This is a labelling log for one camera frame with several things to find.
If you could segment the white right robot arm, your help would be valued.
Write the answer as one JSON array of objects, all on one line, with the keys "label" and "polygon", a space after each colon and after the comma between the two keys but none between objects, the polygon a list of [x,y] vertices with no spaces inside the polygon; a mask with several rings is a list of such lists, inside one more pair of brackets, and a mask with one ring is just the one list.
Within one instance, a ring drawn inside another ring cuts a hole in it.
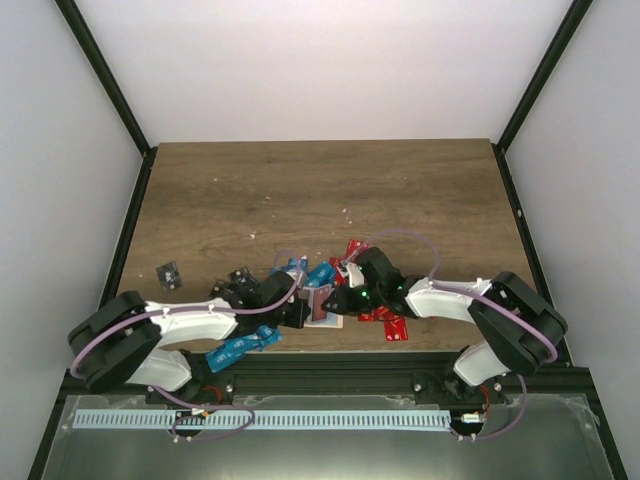
[{"label": "white right robot arm", "polygon": [[384,307],[402,317],[443,317],[477,327],[483,340],[464,349],[444,378],[445,393],[458,403],[494,377],[531,376],[554,362],[568,331],[561,314],[510,271],[471,282],[405,276],[377,247],[341,262],[339,271],[345,281],[322,303],[327,312],[357,315]]}]

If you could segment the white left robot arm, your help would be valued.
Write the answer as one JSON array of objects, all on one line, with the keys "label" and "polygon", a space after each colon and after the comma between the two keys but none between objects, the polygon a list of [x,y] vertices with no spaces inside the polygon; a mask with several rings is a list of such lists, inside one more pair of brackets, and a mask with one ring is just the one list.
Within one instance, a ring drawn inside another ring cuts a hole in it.
[{"label": "white left robot arm", "polygon": [[310,313],[297,279],[283,271],[258,281],[248,270],[236,270],[199,303],[157,303],[126,291],[69,333],[70,373],[93,393],[147,385],[191,404],[203,395],[205,381],[177,345],[218,342],[205,359],[219,373],[277,343],[281,328],[303,328]]}]

